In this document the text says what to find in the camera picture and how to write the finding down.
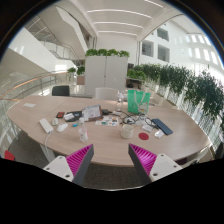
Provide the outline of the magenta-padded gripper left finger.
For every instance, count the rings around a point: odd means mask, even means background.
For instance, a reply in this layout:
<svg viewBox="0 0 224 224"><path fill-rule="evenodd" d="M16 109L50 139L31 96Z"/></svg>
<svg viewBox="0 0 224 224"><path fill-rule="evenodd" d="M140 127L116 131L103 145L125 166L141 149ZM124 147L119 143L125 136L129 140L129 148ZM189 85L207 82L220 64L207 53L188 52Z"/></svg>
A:
<svg viewBox="0 0 224 224"><path fill-rule="evenodd" d="M81 186L93 155L94 147L90 144L68 156L56 157L44 170Z"/></svg>

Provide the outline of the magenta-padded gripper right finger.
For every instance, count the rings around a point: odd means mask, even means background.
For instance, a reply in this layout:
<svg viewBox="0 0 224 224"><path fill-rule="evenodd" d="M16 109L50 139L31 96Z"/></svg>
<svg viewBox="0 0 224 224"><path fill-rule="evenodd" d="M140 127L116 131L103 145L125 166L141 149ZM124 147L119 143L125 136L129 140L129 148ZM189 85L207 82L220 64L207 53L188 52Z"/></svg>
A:
<svg viewBox="0 0 224 224"><path fill-rule="evenodd" d="M154 154L140 146L130 144L129 156L143 185L159 180L182 169L166 154Z"/></svg>

